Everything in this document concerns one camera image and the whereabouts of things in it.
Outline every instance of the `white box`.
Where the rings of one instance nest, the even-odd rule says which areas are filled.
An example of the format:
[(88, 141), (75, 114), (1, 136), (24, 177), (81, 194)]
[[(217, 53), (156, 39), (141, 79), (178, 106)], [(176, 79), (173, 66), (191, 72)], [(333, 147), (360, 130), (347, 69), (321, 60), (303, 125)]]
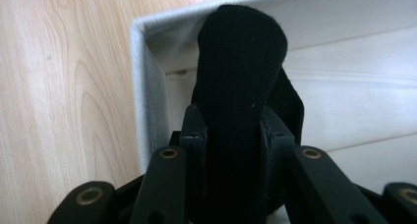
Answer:
[(274, 17), (283, 63), (306, 108), (302, 144), (324, 149), (377, 193), (417, 184), (417, 0), (216, 0), (137, 18), (131, 26), (142, 172), (180, 130), (196, 78), (197, 35), (221, 4)]

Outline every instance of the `light wood grain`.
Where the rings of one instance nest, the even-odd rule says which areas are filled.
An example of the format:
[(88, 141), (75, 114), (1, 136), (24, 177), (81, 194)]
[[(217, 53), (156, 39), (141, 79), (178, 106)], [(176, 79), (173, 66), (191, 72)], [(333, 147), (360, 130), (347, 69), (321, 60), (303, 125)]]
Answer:
[(139, 175), (128, 28), (204, 0), (0, 0), (0, 223)]

